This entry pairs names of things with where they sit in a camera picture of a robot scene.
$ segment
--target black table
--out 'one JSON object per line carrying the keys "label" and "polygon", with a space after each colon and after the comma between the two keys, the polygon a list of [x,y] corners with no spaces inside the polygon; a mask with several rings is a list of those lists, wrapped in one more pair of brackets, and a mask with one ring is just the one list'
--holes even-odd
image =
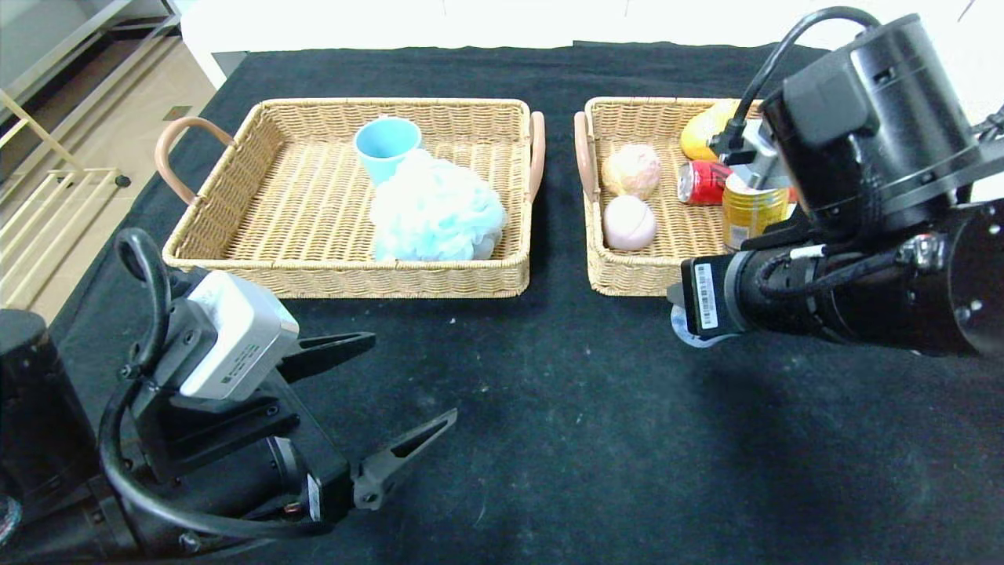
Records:
{"label": "black table", "polygon": [[[707,351],[661,299],[589,289],[571,117],[594,95],[736,96],[767,48],[597,45],[248,56],[204,111],[283,96],[518,97],[547,117],[532,276],[500,301],[286,301],[304,336],[379,334],[296,388],[359,457],[457,406],[395,503],[260,563],[950,563],[1004,555],[1004,379],[980,360],[753,335]],[[799,49],[784,76],[821,54]],[[198,186],[222,148],[187,135]],[[123,225],[166,240],[155,177]],[[96,421],[146,302],[112,254],[53,334]]]}

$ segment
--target red soda can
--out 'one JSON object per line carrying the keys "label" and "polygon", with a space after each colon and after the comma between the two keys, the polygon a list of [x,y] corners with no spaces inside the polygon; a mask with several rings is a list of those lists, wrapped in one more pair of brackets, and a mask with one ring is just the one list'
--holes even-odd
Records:
{"label": "red soda can", "polygon": [[731,174],[732,169],[718,161],[688,162],[677,175],[677,196],[684,204],[721,204]]}

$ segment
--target pink bath bomb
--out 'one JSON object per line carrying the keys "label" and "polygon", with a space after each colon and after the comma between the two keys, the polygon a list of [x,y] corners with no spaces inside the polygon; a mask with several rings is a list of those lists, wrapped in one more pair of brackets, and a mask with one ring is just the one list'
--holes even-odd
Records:
{"label": "pink bath bomb", "polygon": [[661,164],[651,145],[629,144],[603,162],[603,187],[622,196],[648,198],[659,188]]}
{"label": "pink bath bomb", "polygon": [[603,210],[603,234],[607,247],[641,249],[656,237],[656,216],[641,198],[617,196]]}

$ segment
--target blue cup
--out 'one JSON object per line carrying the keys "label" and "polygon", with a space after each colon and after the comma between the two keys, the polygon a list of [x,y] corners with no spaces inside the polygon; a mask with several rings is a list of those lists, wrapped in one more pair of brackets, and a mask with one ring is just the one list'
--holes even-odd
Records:
{"label": "blue cup", "polygon": [[390,179],[405,154],[422,147],[422,131],[404,117],[378,117],[355,131],[355,151],[373,186]]}

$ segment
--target pink basket handle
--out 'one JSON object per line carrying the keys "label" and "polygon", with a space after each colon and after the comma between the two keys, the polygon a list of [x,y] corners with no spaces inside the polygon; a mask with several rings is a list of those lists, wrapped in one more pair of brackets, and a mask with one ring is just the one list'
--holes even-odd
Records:
{"label": "pink basket handle", "polygon": [[180,135],[185,128],[192,125],[199,125],[200,127],[208,129],[209,132],[216,135],[216,138],[220,139],[220,142],[224,145],[234,145],[234,137],[230,136],[230,133],[224,131],[219,127],[219,125],[213,123],[205,117],[188,115],[186,117],[179,117],[171,123],[168,123],[164,132],[157,138],[157,147],[154,148],[154,163],[157,164],[157,172],[161,173],[161,177],[164,178],[164,182],[168,183],[168,186],[171,187],[171,190],[175,191],[175,194],[177,194],[179,198],[181,198],[186,204],[190,205],[193,201],[195,201],[195,193],[192,192],[192,189],[183,183],[181,179],[178,178],[178,175],[176,175],[171,169],[171,164],[168,163],[168,152],[171,150],[171,146],[175,143],[175,139],[178,138],[178,135]]}
{"label": "pink basket handle", "polygon": [[544,178],[544,152],[547,144],[544,142],[544,114],[540,111],[530,113],[530,192],[526,195],[530,203],[537,197],[540,182]]}
{"label": "pink basket handle", "polygon": [[596,201],[596,172],[592,170],[592,155],[589,154],[589,133],[586,130],[585,112],[576,111],[572,120],[575,127],[575,160],[578,161],[578,178],[582,181],[582,192],[589,202]]}

